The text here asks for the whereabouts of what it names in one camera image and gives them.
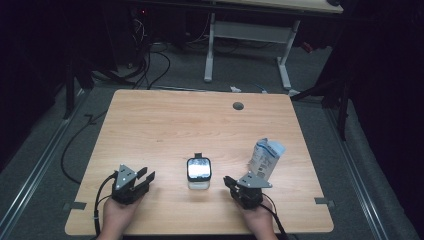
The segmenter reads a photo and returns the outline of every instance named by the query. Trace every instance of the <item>black cable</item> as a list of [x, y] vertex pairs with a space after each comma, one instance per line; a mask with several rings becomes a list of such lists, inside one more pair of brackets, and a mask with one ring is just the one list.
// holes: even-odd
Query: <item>black cable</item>
[[61, 167], [61, 169], [62, 169], [62, 172], [63, 172], [63, 174], [69, 179], [69, 180], [71, 180], [72, 182], [74, 182], [74, 183], [76, 183], [76, 184], [81, 184], [81, 182], [80, 181], [78, 181], [78, 180], [76, 180], [75, 178], [73, 178], [73, 177], [71, 177], [67, 172], [66, 172], [66, 170], [65, 170], [65, 163], [64, 163], [64, 160], [65, 160], [65, 155], [66, 155], [66, 152], [68, 151], [68, 148], [69, 148], [69, 146], [72, 144], [72, 142], [75, 140], [75, 138], [85, 129], [85, 128], [87, 128], [88, 126], [90, 126], [90, 125], [92, 125], [93, 123], [94, 123], [94, 121], [96, 121], [97, 119], [99, 119], [100, 117], [102, 117], [104, 114], [106, 114], [106, 112], [107, 112], [107, 110], [106, 111], [104, 111], [104, 112], [102, 112], [102, 113], [100, 113], [99, 115], [97, 115], [96, 117], [94, 117], [94, 118], [92, 118], [92, 119], [90, 119], [90, 121], [88, 121], [72, 138], [71, 138], [71, 140], [69, 140], [69, 142], [68, 142], [68, 144], [66, 144], [66, 146], [65, 146], [65, 149], [63, 150], [63, 153], [62, 153], [62, 157], [61, 157], [61, 159], [60, 159], [60, 167]]
[[145, 79], [146, 80], [146, 82], [147, 82], [147, 86], [149, 85], [149, 81], [148, 81], [148, 79], [147, 79], [147, 73], [149, 72], [149, 69], [150, 69], [150, 49], [149, 49], [149, 51], [148, 51], [148, 53], [147, 53], [147, 58], [148, 58], [148, 62], [147, 62], [147, 68], [146, 68], [146, 70], [144, 71], [144, 74], [137, 80], [137, 82], [134, 84], [134, 87], [133, 87], [133, 89], [138, 89], [138, 88], [140, 88], [141, 87], [141, 84], [143, 84], [143, 82], [144, 82], [144, 80], [143, 79]]
[[164, 58], [166, 58], [166, 60], [168, 60], [168, 67], [166, 68], [166, 70], [159, 76], [159, 77], [157, 77], [155, 80], [153, 80], [149, 85], [148, 85], [148, 87], [147, 87], [147, 90], [150, 90], [151, 88], [152, 88], [152, 86], [153, 86], [153, 84], [155, 83], [155, 82], [157, 82], [161, 77], [163, 77], [163, 75], [165, 75], [167, 72], [168, 72], [168, 70], [169, 70], [169, 68], [171, 67], [171, 60], [167, 57], [167, 56], [165, 56], [165, 54], [163, 54], [163, 53], [160, 53], [160, 52], [155, 52], [156, 54], [159, 54], [159, 55], [162, 55]]
[[99, 204], [102, 200], [108, 198], [108, 197], [104, 197], [101, 200], [99, 200], [100, 198], [100, 194], [103, 190], [103, 187], [106, 185], [107, 182], [109, 182], [109, 180], [116, 178], [118, 176], [118, 172], [115, 171], [112, 175], [110, 175], [109, 177], [107, 177], [102, 185], [100, 185], [99, 191], [97, 192], [97, 196], [96, 196], [96, 202], [94, 203], [94, 228], [96, 229], [96, 236], [98, 237], [100, 235], [100, 220], [99, 220]]
[[284, 227], [283, 227], [283, 225], [281, 224], [280, 219], [278, 218], [277, 214], [276, 214], [276, 213], [274, 213], [274, 212], [273, 212], [271, 209], [269, 209], [267, 206], [263, 205], [262, 203], [261, 203], [261, 204], [259, 204], [259, 206], [261, 206], [261, 207], [265, 208], [268, 212], [270, 212], [270, 213], [272, 214], [272, 216], [273, 216], [273, 217], [274, 217], [274, 219], [275, 219], [275, 222], [277, 223], [278, 229], [279, 229], [279, 230], [280, 230], [280, 232], [281, 232], [281, 236], [283, 237], [283, 240], [289, 240], [289, 237], [287, 236], [287, 233], [286, 233], [286, 231], [284, 230]]

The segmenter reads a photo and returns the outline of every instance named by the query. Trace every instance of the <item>desk leg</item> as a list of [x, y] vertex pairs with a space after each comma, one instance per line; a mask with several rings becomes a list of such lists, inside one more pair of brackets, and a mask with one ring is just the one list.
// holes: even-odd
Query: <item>desk leg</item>
[[211, 13], [211, 24], [209, 29], [209, 49], [208, 49], [208, 56], [206, 57], [205, 78], [204, 78], [205, 82], [212, 82], [214, 38], [215, 38], [215, 13]]
[[283, 87], [287, 90], [291, 89], [289, 75], [287, 74], [286, 61], [289, 57], [290, 49], [293, 45], [294, 38], [296, 37], [297, 30], [299, 28], [300, 20], [294, 22], [293, 27], [290, 31], [290, 34], [287, 37], [286, 48], [282, 57], [277, 58], [278, 69], [280, 70], [281, 80], [283, 82]]

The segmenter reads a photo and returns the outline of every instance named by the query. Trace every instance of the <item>human hand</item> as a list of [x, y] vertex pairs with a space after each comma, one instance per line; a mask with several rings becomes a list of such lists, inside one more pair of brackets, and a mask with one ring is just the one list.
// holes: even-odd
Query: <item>human hand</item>
[[120, 239], [143, 197], [129, 205], [120, 204], [112, 198], [107, 199], [103, 206], [103, 228], [97, 240]]
[[[262, 204], [269, 209], [272, 209], [272, 204], [267, 198], [264, 198]], [[268, 210], [259, 206], [255, 209], [243, 209], [237, 204], [238, 209], [243, 214], [244, 222], [250, 231], [258, 240], [275, 240], [278, 239], [274, 233], [272, 224], [272, 215]]]

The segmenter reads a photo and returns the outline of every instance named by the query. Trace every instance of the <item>desk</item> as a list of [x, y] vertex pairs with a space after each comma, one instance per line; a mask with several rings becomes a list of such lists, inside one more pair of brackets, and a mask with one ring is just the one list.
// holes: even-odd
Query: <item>desk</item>
[[[233, 109], [234, 102], [244, 109]], [[242, 177], [256, 141], [264, 137], [287, 149], [269, 179], [274, 187], [264, 189], [286, 231], [332, 231], [327, 206], [315, 203], [324, 196], [287, 95], [118, 90], [75, 199], [87, 205], [71, 210], [66, 232], [95, 234], [97, 189], [123, 163], [135, 171], [156, 171], [126, 234], [249, 233], [223, 177]], [[196, 152], [212, 162], [208, 190], [187, 187], [186, 162]], [[110, 192], [111, 183], [102, 195]]]

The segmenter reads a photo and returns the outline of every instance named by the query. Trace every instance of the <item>small carton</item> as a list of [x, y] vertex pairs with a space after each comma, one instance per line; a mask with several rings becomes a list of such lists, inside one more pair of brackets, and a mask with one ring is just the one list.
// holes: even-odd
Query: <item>small carton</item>
[[268, 181], [286, 148], [277, 141], [268, 141], [267, 138], [256, 142], [252, 159], [249, 162], [250, 171], [256, 176]]

